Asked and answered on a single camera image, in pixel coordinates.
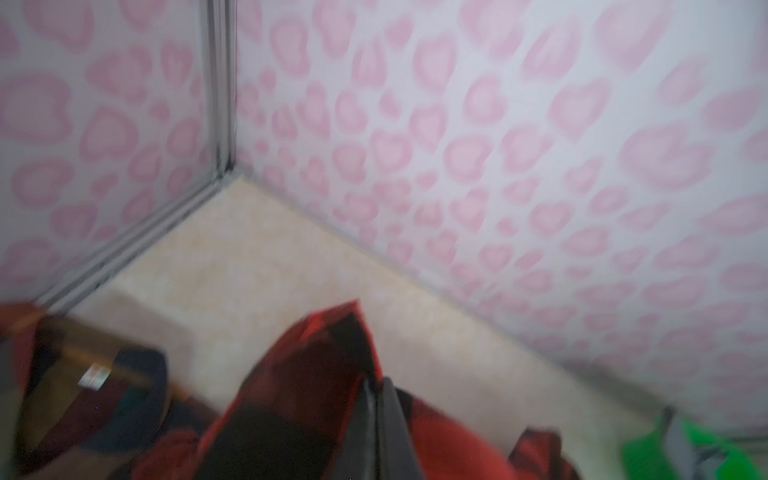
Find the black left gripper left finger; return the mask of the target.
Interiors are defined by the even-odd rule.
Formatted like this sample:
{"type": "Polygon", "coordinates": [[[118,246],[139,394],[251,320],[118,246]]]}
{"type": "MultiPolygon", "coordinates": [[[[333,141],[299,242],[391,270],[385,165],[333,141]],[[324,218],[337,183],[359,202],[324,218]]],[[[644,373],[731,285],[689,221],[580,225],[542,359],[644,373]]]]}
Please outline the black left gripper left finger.
{"type": "Polygon", "coordinates": [[[333,480],[378,478],[376,394],[364,380],[330,473],[333,480]]]}

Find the green plastic basket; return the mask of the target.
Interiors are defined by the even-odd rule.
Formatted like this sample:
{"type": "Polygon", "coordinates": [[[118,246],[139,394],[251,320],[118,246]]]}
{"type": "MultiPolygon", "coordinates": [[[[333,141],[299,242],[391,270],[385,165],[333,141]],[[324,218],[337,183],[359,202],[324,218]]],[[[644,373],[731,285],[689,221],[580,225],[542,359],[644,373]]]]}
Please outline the green plastic basket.
{"type": "Polygon", "coordinates": [[[767,477],[743,449],[689,422],[675,409],[667,407],[649,434],[623,445],[621,458],[629,479],[685,480],[677,477],[663,451],[664,420],[672,414],[682,419],[686,436],[694,445],[714,445],[727,452],[728,459],[718,470],[717,478],[712,480],[759,480],[767,477]]]}

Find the red black plaid shirt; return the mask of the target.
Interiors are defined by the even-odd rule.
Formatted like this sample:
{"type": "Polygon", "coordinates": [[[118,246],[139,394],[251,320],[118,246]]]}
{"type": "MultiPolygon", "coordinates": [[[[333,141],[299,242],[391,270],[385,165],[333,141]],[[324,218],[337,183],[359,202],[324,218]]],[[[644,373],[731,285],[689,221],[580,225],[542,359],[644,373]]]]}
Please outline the red black plaid shirt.
{"type": "MultiPolygon", "coordinates": [[[[172,479],[330,479],[362,382],[371,382],[377,412],[385,377],[357,302],[311,313],[255,365],[226,413],[179,458],[172,479]]],[[[426,479],[578,475],[555,432],[526,430],[502,455],[395,388],[426,479]]]]}

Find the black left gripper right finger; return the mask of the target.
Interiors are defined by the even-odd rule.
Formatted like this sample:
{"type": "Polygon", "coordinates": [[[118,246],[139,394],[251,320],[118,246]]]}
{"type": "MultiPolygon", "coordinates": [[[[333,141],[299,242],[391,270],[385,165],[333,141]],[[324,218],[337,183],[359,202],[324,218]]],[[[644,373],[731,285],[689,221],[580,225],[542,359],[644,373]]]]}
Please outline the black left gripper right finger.
{"type": "Polygon", "coordinates": [[[377,394],[377,449],[379,479],[426,479],[396,388],[388,377],[377,394]]]}

